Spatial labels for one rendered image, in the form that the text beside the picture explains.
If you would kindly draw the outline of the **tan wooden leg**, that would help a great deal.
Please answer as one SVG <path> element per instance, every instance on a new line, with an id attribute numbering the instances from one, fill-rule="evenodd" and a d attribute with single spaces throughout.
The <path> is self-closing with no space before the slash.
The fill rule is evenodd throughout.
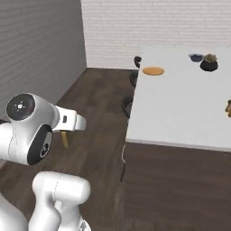
<path id="1" fill-rule="evenodd" d="M 65 148 L 69 148 L 67 132 L 61 131 L 61 140 Z"/>

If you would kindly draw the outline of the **plant in black pot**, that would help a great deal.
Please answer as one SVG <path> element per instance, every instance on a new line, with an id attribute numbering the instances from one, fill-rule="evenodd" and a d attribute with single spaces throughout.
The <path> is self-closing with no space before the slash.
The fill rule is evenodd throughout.
<path id="1" fill-rule="evenodd" d="M 200 67 L 204 71 L 212 72 L 218 68 L 217 56 L 215 54 L 207 54 L 204 56 L 203 61 L 200 63 Z"/>

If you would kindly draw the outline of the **dark blue bowl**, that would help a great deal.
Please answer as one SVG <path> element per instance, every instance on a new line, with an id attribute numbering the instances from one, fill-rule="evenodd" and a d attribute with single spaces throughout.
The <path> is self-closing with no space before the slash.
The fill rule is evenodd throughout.
<path id="1" fill-rule="evenodd" d="M 190 54 L 189 57 L 193 62 L 202 62 L 204 59 L 203 54 L 196 54 L 196 53 Z"/>

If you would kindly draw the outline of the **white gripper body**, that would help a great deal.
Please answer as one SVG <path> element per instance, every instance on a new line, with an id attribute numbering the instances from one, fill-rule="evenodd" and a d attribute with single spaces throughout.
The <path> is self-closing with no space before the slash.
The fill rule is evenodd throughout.
<path id="1" fill-rule="evenodd" d="M 75 130 L 76 131 L 84 131 L 87 126 L 87 120 L 82 115 L 77 115 L 76 117 L 76 124 L 75 124 Z"/>

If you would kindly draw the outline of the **orange plate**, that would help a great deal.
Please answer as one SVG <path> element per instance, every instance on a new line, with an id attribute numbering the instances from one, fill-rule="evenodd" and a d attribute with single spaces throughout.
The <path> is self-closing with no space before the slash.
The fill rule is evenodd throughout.
<path id="1" fill-rule="evenodd" d="M 164 73 L 164 69 L 159 67 L 145 67 L 143 73 L 149 76 L 160 76 Z"/>

